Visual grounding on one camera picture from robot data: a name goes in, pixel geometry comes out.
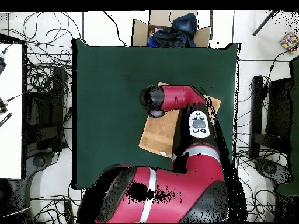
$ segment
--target cardboard box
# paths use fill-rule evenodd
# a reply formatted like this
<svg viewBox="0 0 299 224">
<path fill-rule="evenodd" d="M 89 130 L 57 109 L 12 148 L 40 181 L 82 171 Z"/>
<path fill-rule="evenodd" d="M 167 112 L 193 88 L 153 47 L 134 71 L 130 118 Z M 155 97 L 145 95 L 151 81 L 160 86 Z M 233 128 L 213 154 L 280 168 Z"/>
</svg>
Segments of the cardboard box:
<svg viewBox="0 0 299 224">
<path fill-rule="evenodd" d="M 187 15 L 188 13 L 194 13 L 197 17 L 197 10 L 151 10 L 149 12 L 149 23 L 145 24 L 140 20 L 134 19 L 133 21 L 133 34 L 132 34 L 132 46 L 148 46 L 149 30 L 155 28 L 168 28 L 171 27 L 171 23 L 174 19 Z M 196 47 L 208 47 L 210 43 L 210 31 L 211 27 L 205 27 L 198 29 L 194 35 L 194 42 Z"/>
</svg>

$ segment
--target green mat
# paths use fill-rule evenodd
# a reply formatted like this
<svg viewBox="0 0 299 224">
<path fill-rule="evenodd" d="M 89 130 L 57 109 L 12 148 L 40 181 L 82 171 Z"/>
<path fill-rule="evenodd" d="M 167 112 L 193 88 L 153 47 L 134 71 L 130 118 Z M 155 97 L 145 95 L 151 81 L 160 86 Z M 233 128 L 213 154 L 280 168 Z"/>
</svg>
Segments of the green mat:
<svg viewBox="0 0 299 224">
<path fill-rule="evenodd" d="M 77 106 L 75 188 L 91 187 L 106 168 L 116 164 L 170 169 L 170 159 L 138 147 L 147 119 L 139 93 L 158 82 L 202 87 L 221 100 L 217 115 L 232 158 L 238 44 L 211 49 L 72 43 L 73 83 L 77 82 L 77 98 L 73 97 L 73 106 Z"/>
<path fill-rule="evenodd" d="M 292 102 L 291 153 L 288 159 L 293 178 L 290 183 L 279 185 L 277 192 L 285 196 L 299 196 L 299 56 L 290 61 L 289 64 L 291 77 L 294 80 L 290 92 Z"/>
</svg>

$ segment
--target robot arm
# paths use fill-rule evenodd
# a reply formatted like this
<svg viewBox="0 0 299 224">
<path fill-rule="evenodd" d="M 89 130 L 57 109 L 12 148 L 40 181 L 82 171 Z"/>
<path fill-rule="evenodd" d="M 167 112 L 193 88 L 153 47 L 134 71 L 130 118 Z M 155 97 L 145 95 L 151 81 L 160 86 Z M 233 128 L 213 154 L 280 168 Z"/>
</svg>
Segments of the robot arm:
<svg viewBox="0 0 299 224">
<path fill-rule="evenodd" d="M 150 86 L 140 102 L 151 117 L 181 110 L 172 170 L 107 170 L 86 192 L 78 223 L 225 221 L 227 192 L 205 98 L 191 86 Z"/>
</svg>

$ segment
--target white floor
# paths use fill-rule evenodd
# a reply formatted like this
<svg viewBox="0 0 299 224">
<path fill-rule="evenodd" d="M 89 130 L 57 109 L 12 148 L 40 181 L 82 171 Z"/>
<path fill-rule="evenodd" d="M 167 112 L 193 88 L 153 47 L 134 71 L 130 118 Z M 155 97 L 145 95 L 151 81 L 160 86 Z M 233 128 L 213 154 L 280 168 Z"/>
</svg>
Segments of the white floor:
<svg viewBox="0 0 299 224">
<path fill-rule="evenodd" d="M 299 18 L 292 13 L 278 13 L 268 24 L 258 33 L 253 36 L 252 33 L 263 22 L 266 16 L 269 14 L 269 10 L 214 10 L 213 18 L 213 39 L 210 41 L 210 47 L 212 48 L 224 48 L 228 43 L 242 43 L 241 55 L 240 55 L 240 80 L 239 80 L 239 100 L 245 100 L 249 97 L 249 84 L 254 76 L 264 75 L 268 76 L 269 69 L 272 61 L 279 53 L 284 51 L 284 48 L 280 45 L 280 40 L 290 31 L 298 34 L 299 30 Z M 35 14 L 28 21 L 26 18 L 32 13 L 10 13 L 9 16 L 0 13 L 0 33 L 9 34 L 10 36 L 20 38 L 20 35 L 16 34 L 13 30 L 9 32 L 5 29 L 9 28 L 17 30 L 20 33 L 27 32 L 28 37 L 32 37 L 31 41 L 45 42 L 45 35 L 51 29 L 67 29 L 68 18 L 60 12 L 46 12 L 40 15 L 38 23 L 36 23 Z M 53 42 L 54 45 L 48 49 L 48 53 L 59 54 L 61 50 L 65 49 L 71 53 L 71 37 L 82 38 L 89 45 L 93 46 L 115 46 L 122 45 L 117 38 L 117 30 L 114 23 L 103 12 L 68 12 L 73 21 L 69 22 L 69 32 L 61 38 Z M 119 27 L 119 36 L 127 44 L 131 44 L 132 35 L 132 22 L 133 18 L 142 20 L 148 23 L 149 11 L 127 11 L 127 12 L 108 12 L 112 19 L 117 23 Z M 209 26 L 210 12 L 199 11 L 198 15 L 199 27 Z M 57 33 L 51 31 L 47 35 L 47 41 L 52 40 Z M 44 45 L 36 46 L 31 44 L 29 53 L 44 53 Z M 297 54 L 285 53 L 279 57 L 275 63 L 274 70 L 271 74 L 271 80 L 285 78 L 290 76 L 288 68 L 288 62 Z M 32 62 L 38 62 L 36 57 L 32 55 L 30 57 Z M 71 99 L 68 101 L 68 106 L 71 106 Z M 250 100 L 239 103 L 238 116 L 250 110 Z M 241 117 L 238 120 L 238 125 L 246 125 L 249 122 L 250 114 Z M 65 126 L 66 128 L 72 128 L 71 120 Z M 249 133 L 250 125 L 244 127 L 238 127 L 238 133 Z M 71 130 L 65 131 L 65 136 L 69 146 L 71 146 L 72 136 Z M 238 138 L 245 143 L 248 143 L 249 135 L 238 135 Z M 237 141 L 238 149 L 246 146 L 240 140 Z M 69 149 L 64 149 L 58 162 L 46 169 L 43 172 L 37 174 L 33 180 L 31 197 L 50 197 L 53 195 L 68 195 L 68 187 L 71 181 L 72 169 L 72 154 Z M 247 167 L 245 170 L 239 170 L 239 176 L 244 182 L 248 182 L 248 185 L 253 190 L 253 193 L 260 189 L 273 190 L 273 187 L 269 180 L 258 175 L 254 169 Z M 244 191 L 247 197 L 251 197 L 250 190 L 246 184 L 244 184 Z M 81 192 L 70 189 L 70 196 L 73 200 L 77 200 L 78 203 L 81 199 Z M 261 204 L 267 204 L 268 202 L 274 204 L 274 198 L 269 193 L 260 193 L 258 199 Z M 46 206 L 48 201 L 46 200 L 34 200 L 32 201 L 32 212 L 37 214 L 42 207 Z M 248 209 L 251 209 L 252 200 L 248 200 Z M 254 220 L 256 215 L 249 215 L 248 220 Z M 42 220 L 49 220 L 49 216 L 46 214 L 41 216 Z M 273 217 L 267 216 L 267 221 L 272 221 Z"/>
</svg>

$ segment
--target white desk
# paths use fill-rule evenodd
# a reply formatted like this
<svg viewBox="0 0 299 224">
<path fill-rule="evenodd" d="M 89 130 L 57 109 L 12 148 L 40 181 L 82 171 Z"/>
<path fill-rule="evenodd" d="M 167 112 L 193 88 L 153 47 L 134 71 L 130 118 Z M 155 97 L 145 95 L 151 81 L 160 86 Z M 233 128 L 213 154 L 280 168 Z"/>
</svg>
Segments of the white desk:
<svg viewBox="0 0 299 224">
<path fill-rule="evenodd" d="M 0 43 L 0 53 L 7 46 Z M 4 61 L 6 68 L 0 74 L 0 98 L 8 100 L 22 93 L 22 45 L 10 46 Z M 8 103 L 7 109 L 0 115 L 1 121 L 12 113 L 12 117 L 0 127 L 0 179 L 21 179 L 22 97 Z"/>
</svg>

